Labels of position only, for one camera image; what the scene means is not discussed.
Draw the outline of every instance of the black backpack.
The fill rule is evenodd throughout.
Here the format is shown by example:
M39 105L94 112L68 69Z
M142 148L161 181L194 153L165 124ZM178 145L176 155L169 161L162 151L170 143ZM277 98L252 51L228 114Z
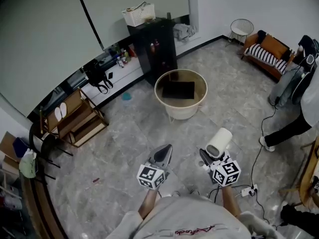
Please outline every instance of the black backpack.
M113 84L108 80L105 72L101 69L99 62L96 59L91 60L85 66L83 66L83 71L89 78L89 83L93 87L97 87L102 94L106 94L108 89L113 88Z

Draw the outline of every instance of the orange cushion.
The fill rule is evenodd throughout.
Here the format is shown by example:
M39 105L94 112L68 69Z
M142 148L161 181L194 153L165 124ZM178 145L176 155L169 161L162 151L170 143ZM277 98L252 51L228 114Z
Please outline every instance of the orange cushion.
M260 46L266 51L274 55L275 58L281 59L282 55L288 50L279 41L267 34Z

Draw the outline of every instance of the white slippers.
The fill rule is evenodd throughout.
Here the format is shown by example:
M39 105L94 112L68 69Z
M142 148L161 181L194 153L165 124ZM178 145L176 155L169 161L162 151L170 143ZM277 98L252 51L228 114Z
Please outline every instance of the white slippers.
M57 121L61 121L62 120L62 114L61 114L61 110L60 110L59 107L54 109L54 114L55 114L55 117L56 117Z
M61 110L62 118L64 118L66 116L66 113L67 113L67 109L66 109L66 104L65 103L61 103L60 104L60 110Z
M61 121L67 114L67 107L65 103L61 103L60 107L54 109L54 114L57 121Z

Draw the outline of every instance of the marble tile floor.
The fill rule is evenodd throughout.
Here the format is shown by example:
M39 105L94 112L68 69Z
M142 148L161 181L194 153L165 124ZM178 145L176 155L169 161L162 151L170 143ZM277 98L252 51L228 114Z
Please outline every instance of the marble tile floor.
M78 149L66 146L74 157L52 153L61 169L47 166L47 173L56 176L56 180L48 179L48 188L69 238L105 238L125 212L137 210L147 191L136 180L138 168L152 148L165 143L173 145L173 154L171 175L160 188L162 196L191 189L207 196L217 186L198 166L199 149L221 126L233 133L229 151L242 169L237 184L251 184L252 165L260 149L261 121L274 112L267 96L275 82L256 66L240 60L237 45L225 44L225 40L213 42L178 61L179 68L200 73L208 83L207 98L192 118L169 123L153 88L141 81L128 90L131 100L123 101L119 96L102 108L110 122L105 130ZM280 129L298 114L299 108L293 106L277 110L264 122L263 130L271 133ZM280 223L284 198L278 190L296 181L305 159L300 146L313 141L318 131L315 127L295 136L273 153L261 150L252 178L271 224ZM243 211L262 217L256 197L238 196L237 200ZM220 193L217 203L222 204ZM294 226L278 230L287 238L312 238Z

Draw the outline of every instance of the striped cushion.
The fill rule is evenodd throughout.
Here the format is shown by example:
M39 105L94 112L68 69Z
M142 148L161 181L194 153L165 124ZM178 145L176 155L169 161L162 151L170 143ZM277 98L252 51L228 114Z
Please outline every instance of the striped cushion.
M282 60L282 59L279 60L279 61L277 62L277 64L275 65L275 67L276 67L279 71L281 71L282 73L285 72L286 66L287 66L287 62L286 62L285 60Z
M264 50L258 43L255 43L247 48L245 50L245 55L253 56L271 66L275 66L278 62L278 59L275 58L273 54Z

